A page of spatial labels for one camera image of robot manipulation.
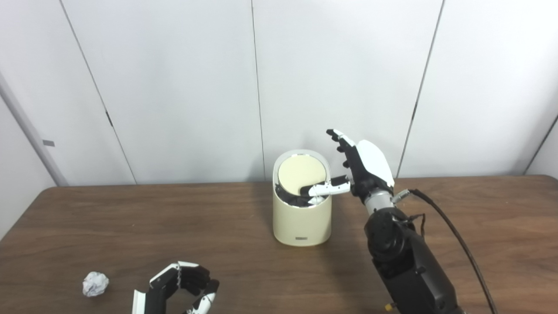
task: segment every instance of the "white fingertip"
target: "white fingertip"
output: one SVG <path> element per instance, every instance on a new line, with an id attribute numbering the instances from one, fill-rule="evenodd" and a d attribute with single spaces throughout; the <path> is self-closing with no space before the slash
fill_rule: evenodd
<path id="1" fill-rule="evenodd" d="M 166 273 L 169 269 L 180 269 L 180 266 L 178 263 L 172 263 L 169 266 L 167 266 L 165 269 L 163 269 L 162 271 L 160 271 L 158 274 L 156 274 L 155 276 L 153 276 L 153 278 L 151 278 L 149 280 L 149 284 L 151 285 L 152 282 L 154 282 L 155 280 L 157 280 L 157 278 L 159 278 L 161 275 L 163 275 L 164 273 Z"/>
<path id="2" fill-rule="evenodd" d="M 180 267 L 192 267 L 192 268 L 198 267 L 198 266 L 199 266 L 198 264 L 195 264 L 195 263 L 188 263 L 187 261 L 178 261 L 178 265 L 179 265 Z"/>
<path id="3" fill-rule="evenodd" d="M 333 133 L 337 134 L 339 139 L 344 139 L 345 142 L 347 142 L 347 144 L 349 144 L 349 146 L 354 146 L 355 145 L 353 140 L 351 140 L 349 137 L 347 137 L 347 135 L 343 134 L 341 131 L 333 129 Z"/>

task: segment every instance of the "white door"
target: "white door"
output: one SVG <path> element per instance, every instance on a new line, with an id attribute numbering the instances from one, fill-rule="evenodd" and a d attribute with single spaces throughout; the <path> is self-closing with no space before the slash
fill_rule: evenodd
<path id="1" fill-rule="evenodd" d="M 0 240 L 44 189 L 55 186 L 0 98 Z"/>
<path id="2" fill-rule="evenodd" d="M 250 0 L 64 0 L 138 183 L 263 179 Z"/>
<path id="3" fill-rule="evenodd" d="M 134 184 L 58 1 L 0 2 L 0 89 L 61 184 Z"/>

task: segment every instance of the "brown table surface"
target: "brown table surface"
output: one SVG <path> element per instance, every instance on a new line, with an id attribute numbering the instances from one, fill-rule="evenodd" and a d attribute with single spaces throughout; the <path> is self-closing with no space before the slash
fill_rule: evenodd
<path id="1" fill-rule="evenodd" d="M 500 313 L 558 312 L 558 181 L 545 176 L 396 180 L 419 188 L 452 219 Z M 221 281 L 210 314 L 383 313 L 390 302 L 366 249 L 365 208 L 334 197 L 328 242 L 293 248 L 271 230 L 270 183 L 50 188 L 0 242 L 0 312 L 130 313 L 133 290 L 177 260 Z M 469 313 L 488 313 L 457 240 L 421 200 L 426 241 Z M 90 271 L 110 278 L 95 298 Z M 176 294 L 167 313 L 193 298 Z"/>

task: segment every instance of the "robotic hand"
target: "robotic hand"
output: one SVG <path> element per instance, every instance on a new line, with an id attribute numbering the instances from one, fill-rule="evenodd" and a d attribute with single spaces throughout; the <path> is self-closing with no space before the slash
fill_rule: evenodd
<path id="1" fill-rule="evenodd" d="M 369 141 L 355 144 L 337 130 L 327 130 L 344 153 L 343 163 L 353 179 L 337 177 L 300 189 L 302 196 L 324 196 L 352 192 L 366 206 L 369 219 L 364 226 L 372 263 L 380 274 L 393 303 L 401 314 L 463 314 L 455 289 L 440 264 L 417 234 L 410 218 L 395 203 L 409 194 L 393 196 L 394 181 L 383 153 Z"/>
<path id="2" fill-rule="evenodd" d="M 219 281 L 210 279 L 209 271 L 200 265 L 185 261 L 172 263 L 151 278 L 147 293 L 134 291 L 132 314 L 165 314 L 167 299 L 179 288 L 195 296 L 204 292 L 184 314 L 207 314 L 215 300 Z"/>

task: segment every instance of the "white robotic hand cover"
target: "white robotic hand cover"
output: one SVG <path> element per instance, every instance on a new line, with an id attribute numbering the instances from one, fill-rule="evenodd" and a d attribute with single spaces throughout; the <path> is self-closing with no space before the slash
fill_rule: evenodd
<path id="1" fill-rule="evenodd" d="M 395 184 L 391 169 L 387 163 L 387 159 L 376 145 L 373 143 L 362 140 L 358 144 L 355 144 L 347 135 L 344 135 L 338 130 L 328 130 L 328 134 L 332 136 L 332 139 L 339 142 L 340 146 L 337 150 L 341 153 L 347 153 L 349 158 L 352 157 L 352 163 L 361 164 L 362 168 L 359 169 L 358 165 L 353 165 L 353 177 L 356 177 L 354 171 L 359 171 L 358 177 L 366 177 L 368 175 L 373 175 L 380 180 L 384 181 L 386 186 L 393 189 Z M 349 168 L 349 162 L 343 163 L 346 168 Z M 350 191 L 351 180 L 346 176 L 332 178 L 329 182 L 320 182 L 314 185 L 309 185 L 302 187 L 300 193 L 303 196 L 325 196 L 342 194 Z"/>
<path id="2" fill-rule="evenodd" d="M 132 314 L 166 314 L 166 301 L 178 289 L 198 296 L 203 294 L 184 313 L 207 314 L 219 281 L 209 277 L 209 271 L 198 264 L 178 261 L 167 266 L 149 281 L 147 293 L 134 291 Z"/>

